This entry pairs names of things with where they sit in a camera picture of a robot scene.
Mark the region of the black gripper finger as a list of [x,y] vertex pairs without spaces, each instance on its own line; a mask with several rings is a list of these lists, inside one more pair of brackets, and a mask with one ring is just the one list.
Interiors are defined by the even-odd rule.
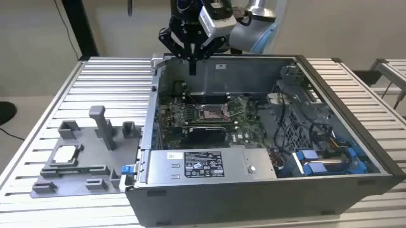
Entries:
[[213,38],[207,45],[201,42],[195,43],[193,53],[192,53],[192,75],[196,75],[196,62],[199,60],[205,60],[217,51],[217,49],[224,45],[227,38],[224,36]]
[[189,75],[192,75],[192,51],[187,30],[177,28],[172,31],[171,28],[162,28],[158,31],[157,38],[175,57],[188,61]]

